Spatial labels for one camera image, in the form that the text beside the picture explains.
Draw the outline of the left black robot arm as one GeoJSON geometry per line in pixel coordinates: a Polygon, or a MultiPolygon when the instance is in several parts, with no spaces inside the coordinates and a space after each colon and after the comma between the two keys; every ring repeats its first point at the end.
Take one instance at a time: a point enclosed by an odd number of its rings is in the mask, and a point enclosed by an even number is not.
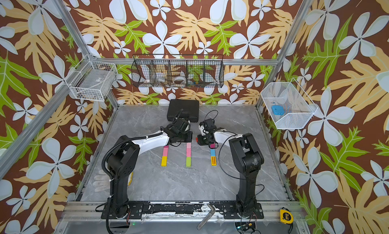
{"type": "Polygon", "coordinates": [[[101,217],[108,220],[128,216],[128,182],[142,153],[173,143],[190,143],[191,140],[190,121],[184,118],[175,118],[150,135],[121,136],[101,162],[102,170],[109,177],[109,196],[101,217]]]}

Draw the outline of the blue block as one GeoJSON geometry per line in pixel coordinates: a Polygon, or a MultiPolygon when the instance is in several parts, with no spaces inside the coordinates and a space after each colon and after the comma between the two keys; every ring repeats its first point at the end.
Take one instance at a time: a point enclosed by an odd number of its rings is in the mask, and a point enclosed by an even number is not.
{"type": "Polygon", "coordinates": [[[216,157],[216,152],[215,149],[210,149],[211,157],[215,158],[216,157]]]}

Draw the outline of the green block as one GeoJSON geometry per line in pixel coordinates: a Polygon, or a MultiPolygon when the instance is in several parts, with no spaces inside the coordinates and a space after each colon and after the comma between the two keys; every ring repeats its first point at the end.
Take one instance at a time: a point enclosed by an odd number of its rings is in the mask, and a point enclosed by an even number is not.
{"type": "Polygon", "coordinates": [[[187,168],[190,168],[190,167],[191,167],[191,157],[186,157],[185,166],[186,166],[187,168]]]}

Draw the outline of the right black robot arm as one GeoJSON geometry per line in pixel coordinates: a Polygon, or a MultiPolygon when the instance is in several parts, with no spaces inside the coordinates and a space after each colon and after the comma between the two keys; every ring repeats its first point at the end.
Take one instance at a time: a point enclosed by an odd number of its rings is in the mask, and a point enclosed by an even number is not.
{"type": "Polygon", "coordinates": [[[216,145],[219,149],[228,145],[234,166],[239,172],[239,191],[236,195],[236,212],[244,218],[263,219],[263,210],[255,192],[256,178],[264,164],[264,157],[251,133],[237,134],[223,128],[217,128],[214,119],[206,119],[199,124],[200,134],[197,142],[200,146],[216,145]]]}

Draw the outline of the yellow red striped block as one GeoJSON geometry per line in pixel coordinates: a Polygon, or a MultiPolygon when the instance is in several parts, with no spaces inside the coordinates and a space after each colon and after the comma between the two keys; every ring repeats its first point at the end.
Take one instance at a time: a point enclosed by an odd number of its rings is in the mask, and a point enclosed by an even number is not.
{"type": "Polygon", "coordinates": [[[211,165],[212,166],[216,166],[217,165],[217,160],[216,160],[216,157],[214,157],[214,156],[211,157],[211,165]]]}

